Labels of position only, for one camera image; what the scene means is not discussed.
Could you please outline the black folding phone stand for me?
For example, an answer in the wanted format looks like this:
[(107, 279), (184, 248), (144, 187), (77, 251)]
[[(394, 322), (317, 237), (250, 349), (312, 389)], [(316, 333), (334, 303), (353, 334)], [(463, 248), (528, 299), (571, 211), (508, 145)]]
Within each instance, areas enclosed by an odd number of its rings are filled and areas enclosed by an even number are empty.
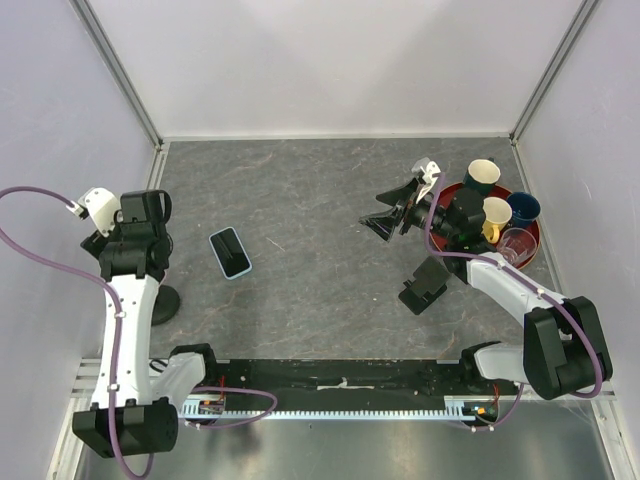
[(420, 315), (446, 290), (450, 272), (434, 257), (428, 257), (406, 280), (399, 300), (414, 314)]

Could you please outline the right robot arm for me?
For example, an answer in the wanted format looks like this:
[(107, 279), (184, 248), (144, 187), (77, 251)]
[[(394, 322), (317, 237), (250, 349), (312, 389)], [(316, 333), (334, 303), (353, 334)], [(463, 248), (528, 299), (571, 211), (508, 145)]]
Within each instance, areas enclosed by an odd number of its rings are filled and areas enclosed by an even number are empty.
[(428, 256), (399, 294), (414, 314), (426, 310), (451, 277), (479, 290), (509, 313), (523, 329), (519, 346), (488, 342), (465, 350), (468, 362), (458, 368), (467, 392), (483, 392), (494, 380), (530, 386), (546, 400), (563, 395), (594, 398), (613, 374), (613, 366), (592, 301), (567, 298), (531, 280), (484, 237), (483, 197), (463, 187), (449, 204), (439, 202), (443, 175), (418, 177), (378, 195), (387, 210), (364, 215), (361, 225), (385, 241), (416, 227), (426, 237), (445, 239), (442, 249), (425, 243)]

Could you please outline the blue phone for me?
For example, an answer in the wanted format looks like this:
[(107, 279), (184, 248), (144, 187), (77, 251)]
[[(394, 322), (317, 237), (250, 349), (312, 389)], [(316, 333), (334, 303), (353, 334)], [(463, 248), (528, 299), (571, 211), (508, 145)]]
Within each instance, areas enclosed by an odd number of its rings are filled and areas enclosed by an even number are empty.
[(251, 260), (235, 228), (219, 230), (211, 234), (208, 241), (225, 279), (234, 280), (252, 270)]

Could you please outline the black round phone stand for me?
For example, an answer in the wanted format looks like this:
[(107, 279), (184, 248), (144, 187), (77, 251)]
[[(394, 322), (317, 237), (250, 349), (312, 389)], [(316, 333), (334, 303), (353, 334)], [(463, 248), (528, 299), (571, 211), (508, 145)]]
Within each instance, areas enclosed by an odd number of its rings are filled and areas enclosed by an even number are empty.
[(168, 285), (160, 285), (154, 303), (151, 325), (159, 326), (171, 320), (178, 312), (181, 299), (178, 291)]

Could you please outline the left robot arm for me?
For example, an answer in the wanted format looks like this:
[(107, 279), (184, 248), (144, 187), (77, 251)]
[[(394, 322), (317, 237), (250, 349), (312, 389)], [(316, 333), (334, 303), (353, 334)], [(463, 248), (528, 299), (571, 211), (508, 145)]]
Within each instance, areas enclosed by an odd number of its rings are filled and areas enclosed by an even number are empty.
[(89, 409), (73, 416), (73, 432), (102, 458), (168, 452), (187, 397), (211, 392), (220, 378), (207, 343), (174, 348), (164, 371), (149, 373), (154, 311), (177, 294), (163, 283), (173, 250), (171, 199), (164, 190), (116, 196), (92, 188), (78, 205), (96, 227), (81, 246), (97, 259), (107, 291), (100, 372)]

